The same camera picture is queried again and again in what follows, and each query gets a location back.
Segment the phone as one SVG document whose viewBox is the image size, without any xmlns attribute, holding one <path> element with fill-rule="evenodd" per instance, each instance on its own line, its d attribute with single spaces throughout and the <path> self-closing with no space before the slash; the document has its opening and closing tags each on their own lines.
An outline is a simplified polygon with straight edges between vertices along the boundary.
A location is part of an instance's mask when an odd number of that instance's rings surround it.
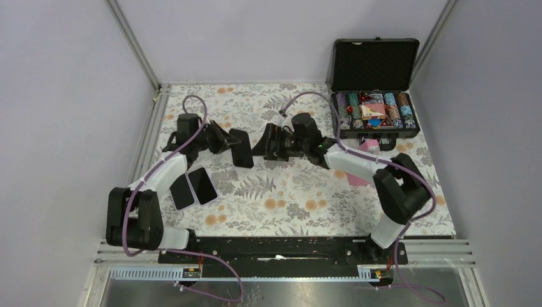
<svg viewBox="0 0 542 307">
<path fill-rule="evenodd" d="M 229 134 L 239 140 L 231 147 L 233 165 L 239 168 L 253 168 L 254 161 L 248 133 L 243 130 L 231 129 Z"/>
<path fill-rule="evenodd" d="M 209 204 L 218 198 L 218 192 L 204 168 L 189 173 L 188 179 L 200 205 Z"/>
<path fill-rule="evenodd" d="M 176 210 L 184 210 L 196 204 L 191 184 L 186 174 L 178 177 L 169 188 Z"/>
</svg>

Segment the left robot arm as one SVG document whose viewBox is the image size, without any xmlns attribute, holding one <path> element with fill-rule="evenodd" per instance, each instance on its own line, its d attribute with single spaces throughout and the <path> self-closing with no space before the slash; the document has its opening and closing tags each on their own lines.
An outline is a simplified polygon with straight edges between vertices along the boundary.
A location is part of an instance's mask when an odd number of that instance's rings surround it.
<svg viewBox="0 0 542 307">
<path fill-rule="evenodd" d="M 174 249 L 180 261 L 189 263 L 196 259 L 198 246 L 189 240 L 188 229 L 164 226 L 159 201 L 200 152 L 221 154 L 241 140 L 194 113 L 179 115 L 176 126 L 158 161 L 128 187 L 109 193 L 105 238 L 111 246 L 135 250 Z"/>
</svg>

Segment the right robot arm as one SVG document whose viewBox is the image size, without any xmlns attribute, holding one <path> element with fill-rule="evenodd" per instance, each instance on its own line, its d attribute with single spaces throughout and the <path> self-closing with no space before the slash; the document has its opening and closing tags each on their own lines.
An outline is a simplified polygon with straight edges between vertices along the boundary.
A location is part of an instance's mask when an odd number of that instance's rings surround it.
<svg viewBox="0 0 542 307">
<path fill-rule="evenodd" d="M 369 235 L 366 253 L 377 264 L 392 255 L 391 245 L 433 194 L 408 155 L 385 159 L 344 146 L 337 139 L 324 137 L 309 113 L 289 116 L 279 125 L 266 124 L 252 154 L 268 161 L 306 158 L 315 166 L 342 171 L 373 184 L 383 216 Z"/>
</svg>

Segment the phone in purple case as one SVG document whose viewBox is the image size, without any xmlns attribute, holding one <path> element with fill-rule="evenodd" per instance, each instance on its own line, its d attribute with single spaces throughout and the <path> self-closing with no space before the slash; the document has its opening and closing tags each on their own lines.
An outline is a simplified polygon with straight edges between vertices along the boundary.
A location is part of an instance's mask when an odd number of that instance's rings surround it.
<svg viewBox="0 0 542 307">
<path fill-rule="evenodd" d="M 176 210 L 184 210 L 196 204 L 191 184 L 186 174 L 178 177 L 169 188 Z"/>
</svg>

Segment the black poker chip case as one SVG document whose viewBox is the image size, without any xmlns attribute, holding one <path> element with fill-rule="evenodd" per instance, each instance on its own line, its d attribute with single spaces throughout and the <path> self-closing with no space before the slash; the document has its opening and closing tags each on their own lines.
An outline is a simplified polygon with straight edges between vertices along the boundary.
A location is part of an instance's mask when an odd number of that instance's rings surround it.
<svg viewBox="0 0 542 307">
<path fill-rule="evenodd" d="M 421 128 L 408 93 L 417 59 L 416 38 L 345 39 L 334 42 L 330 89 L 334 130 L 343 139 L 376 139 L 391 151 L 400 139 L 414 138 Z M 360 105 L 381 102 L 387 117 L 363 120 Z"/>
</svg>

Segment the floral tablecloth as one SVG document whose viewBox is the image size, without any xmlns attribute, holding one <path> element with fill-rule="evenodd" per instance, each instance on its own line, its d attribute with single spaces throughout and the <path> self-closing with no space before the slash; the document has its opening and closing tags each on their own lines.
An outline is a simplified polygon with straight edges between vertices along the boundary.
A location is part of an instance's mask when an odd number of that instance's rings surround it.
<svg viewBox="0 0 542 307">
<path fill-rule="evenodd" d="M 176 119 L 185 111 L 202 114 L 225 130 L 240 129 L 258 142 L 290 99 L 289 114 L 309 113 L 324 136 L 333 136 L 326 84 L 177 85 L 168 89 L 155 155 L 160 155 Z M 170 195 L 160 202 L 167 226 L 190 228 L 200 236 L 353 235 L 365 236 L 383 217 L 372 185 L 352 186 L 346 174 L 305 159 L 254 159 L 250 169 L 233 165 L 230 152 L 201 152 L 194 169 L 204 168 L 218 197 L 206 205 L 178 210 Z"/>
</svg>

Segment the pink box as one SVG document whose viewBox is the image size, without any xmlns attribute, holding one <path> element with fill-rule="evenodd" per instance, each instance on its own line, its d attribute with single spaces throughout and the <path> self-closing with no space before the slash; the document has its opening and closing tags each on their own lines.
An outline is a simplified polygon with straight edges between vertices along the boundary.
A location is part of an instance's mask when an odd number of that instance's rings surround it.
<svg viewBox="0 0 542 307">
<path fill-rule="evenodd" d="M 378 155 L 380 153 L 380 145 L 376 139 L 365 139 L 358 149 L 369 154 Z M 370 184 L 367 180 L 349 173 L 346 174 L 346 177 L 351 186 L 368 186 Z"/>
</svg>

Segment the playing cards deck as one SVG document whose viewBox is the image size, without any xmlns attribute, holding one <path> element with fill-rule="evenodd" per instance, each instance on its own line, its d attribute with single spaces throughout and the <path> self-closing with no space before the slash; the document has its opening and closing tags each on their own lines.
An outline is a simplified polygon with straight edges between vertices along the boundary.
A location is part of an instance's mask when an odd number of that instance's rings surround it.
<svg viewBox="0 0 542 307">
<path fill-rule="evenodd" d="M 363 102 L 360 105 L 360 113 L 363 120 L 383 120 L 387 117 L 385 104 L 381 102 Z"/>
</svg>

